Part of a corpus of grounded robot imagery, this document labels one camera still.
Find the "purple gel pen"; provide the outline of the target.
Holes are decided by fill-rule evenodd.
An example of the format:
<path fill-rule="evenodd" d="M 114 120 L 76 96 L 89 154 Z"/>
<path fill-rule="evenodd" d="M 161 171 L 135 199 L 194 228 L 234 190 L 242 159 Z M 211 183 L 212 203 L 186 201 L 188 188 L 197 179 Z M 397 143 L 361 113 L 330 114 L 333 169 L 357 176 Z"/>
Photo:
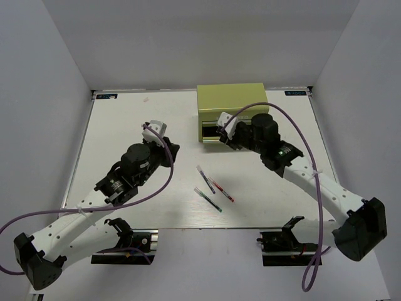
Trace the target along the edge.
<path fill-rule="evenodd" d="M 196 166 L 197 171 L 199 172 L 199 174 L 202 176 L 203 180 L 206 182 L 207 186 L 209 187 L 209 189 L 211 190 L 212 194 L 215 194 L 216 191 L 213 188 L 212 184 L 210 183 L 210 181 L 208 180 L 206 174 L 204 173 L 204 171 L 202 170 L 200 165 Z"/>

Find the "green metal drawer chest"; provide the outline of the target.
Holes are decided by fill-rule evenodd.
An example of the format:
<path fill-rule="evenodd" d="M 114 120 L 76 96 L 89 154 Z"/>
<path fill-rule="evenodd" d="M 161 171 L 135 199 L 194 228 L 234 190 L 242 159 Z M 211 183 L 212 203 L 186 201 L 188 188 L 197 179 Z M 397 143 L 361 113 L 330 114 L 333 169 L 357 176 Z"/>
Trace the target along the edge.
<path fill-rule="evenodd" d="M 218 119 L 222 112 L 234 115 L 246 105 L 267 101 L 262 83 L 197 86 L 199 138 L 203 120 Z"/>

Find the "green gel pen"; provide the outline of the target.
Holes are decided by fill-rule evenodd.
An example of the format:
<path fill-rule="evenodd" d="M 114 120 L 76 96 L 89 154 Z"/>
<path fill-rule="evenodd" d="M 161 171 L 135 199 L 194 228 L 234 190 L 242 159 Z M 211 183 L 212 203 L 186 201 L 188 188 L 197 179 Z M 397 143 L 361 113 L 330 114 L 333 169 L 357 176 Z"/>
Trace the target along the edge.
<path fill-rule="evenodd" d="M 222 209 L 208 196 L 206 196 L 199 188 L 195 187 L 194 191 L 203 199 L 205 199 L 211 206 L 213 206 L 218 212 L 222 212 Z"/>

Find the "red gel pen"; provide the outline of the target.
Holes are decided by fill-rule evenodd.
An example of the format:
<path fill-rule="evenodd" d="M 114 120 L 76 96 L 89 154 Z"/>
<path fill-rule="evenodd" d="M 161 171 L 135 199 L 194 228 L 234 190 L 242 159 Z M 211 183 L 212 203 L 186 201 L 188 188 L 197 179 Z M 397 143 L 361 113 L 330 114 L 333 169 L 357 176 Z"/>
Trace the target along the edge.
<path fill-rule="evenodd" d="M 223 194 L 227 199 L 229 199 L 232 203 L 235 201 L 234 198 L 224 190 L 218 183 L 215 182 L 211 177 L 208 177 L 208 180 Z"/>

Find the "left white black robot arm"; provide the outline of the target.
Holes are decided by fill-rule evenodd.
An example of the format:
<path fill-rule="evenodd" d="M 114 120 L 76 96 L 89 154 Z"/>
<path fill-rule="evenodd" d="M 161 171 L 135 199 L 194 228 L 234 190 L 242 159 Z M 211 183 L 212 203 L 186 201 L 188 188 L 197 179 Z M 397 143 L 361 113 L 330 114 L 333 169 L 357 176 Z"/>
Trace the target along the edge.
<path fill-rule="evenodd" d="M 127 149 L 75 208 L 67 209 L 42 230 L 17 235 L 13 241 L 16 261 L 32 287 L 49 287 L 68 266 L 93 253 L 129 248 L 133 231 L 121 218 L 107 219 L 92 233 L 88 229 L 128 203 L 159 167 L 173 169 L 179 149 L 168 137 L 145 135 L 141 143 Z"/>

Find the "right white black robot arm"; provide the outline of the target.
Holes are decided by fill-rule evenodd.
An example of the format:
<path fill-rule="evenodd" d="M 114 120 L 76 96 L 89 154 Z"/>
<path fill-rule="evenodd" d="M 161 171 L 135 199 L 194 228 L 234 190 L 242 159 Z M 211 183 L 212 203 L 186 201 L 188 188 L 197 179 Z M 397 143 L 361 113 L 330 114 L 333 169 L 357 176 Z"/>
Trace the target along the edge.
<path fill-rule="evenodd" d="M 259 154 L 270 171 L 322 202 L 334 219 L 323 224 L 325 245 L 360 261 L 387 236 L 384 204 L 377 198 L 364 199 L 319 174 L 299 149 L 281 139 L 270 114 L 257 114 L 246 124 L 223 112 L 217 130 L 222 143 Z"/>

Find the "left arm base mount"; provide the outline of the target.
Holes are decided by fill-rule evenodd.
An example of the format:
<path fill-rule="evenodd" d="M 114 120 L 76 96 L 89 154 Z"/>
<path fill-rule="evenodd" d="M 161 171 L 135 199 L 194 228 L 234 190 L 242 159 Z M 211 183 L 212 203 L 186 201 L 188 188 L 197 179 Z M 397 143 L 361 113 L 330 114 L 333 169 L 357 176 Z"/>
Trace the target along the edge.
<path fill-rule="evenodd" d="M 133 230 L 109 251 L 91 256 L 92 265 L 151 265 L 157 251 L 158 230 Z"/>

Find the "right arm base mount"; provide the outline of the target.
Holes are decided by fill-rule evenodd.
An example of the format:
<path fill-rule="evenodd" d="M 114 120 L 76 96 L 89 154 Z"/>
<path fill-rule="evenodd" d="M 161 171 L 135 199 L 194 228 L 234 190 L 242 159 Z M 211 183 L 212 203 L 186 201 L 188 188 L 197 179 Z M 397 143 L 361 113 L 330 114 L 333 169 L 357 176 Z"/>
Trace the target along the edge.
<path fill-rule="evenodd" d="M 307 267 L 318 247 L 314 243 L 300 243 L 283 231 L 260 232 L 256 241 L 264 267 Z"/>

